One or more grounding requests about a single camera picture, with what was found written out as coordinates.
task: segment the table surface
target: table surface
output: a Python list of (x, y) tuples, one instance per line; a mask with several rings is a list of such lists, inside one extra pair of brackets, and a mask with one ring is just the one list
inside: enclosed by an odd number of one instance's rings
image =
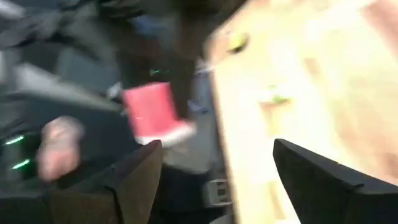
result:
[[(383, 28), (395, 9), (392, 0), (250, 0), (214, 33), (213, 87), (239, 223), (299, 223), (272, 158), (275, 138), (398, 183), (398, 32)], [(250, 35), (236, 55), (226, 52), (231, 31)], [(267, 106), (264, 90), (278, 83), (293, 98)]]

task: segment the person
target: person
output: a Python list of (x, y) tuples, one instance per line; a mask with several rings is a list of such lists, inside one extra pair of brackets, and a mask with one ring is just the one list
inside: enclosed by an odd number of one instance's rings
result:
[(71, 117), (62, 116), (44, 126), (37, 155), (38, 173), (43, 180), (56, 180), (78, 167), (82, 136), (82, 125)]

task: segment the red plastic cup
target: red plastic cup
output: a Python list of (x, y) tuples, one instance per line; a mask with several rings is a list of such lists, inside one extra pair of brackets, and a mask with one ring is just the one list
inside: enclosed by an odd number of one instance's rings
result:
[(130, 125), (138, 143), (160, 139), (177, 144), (195, 133), (193, 124), (178, 118), (169, 83), (151, 83), (123, 93)]

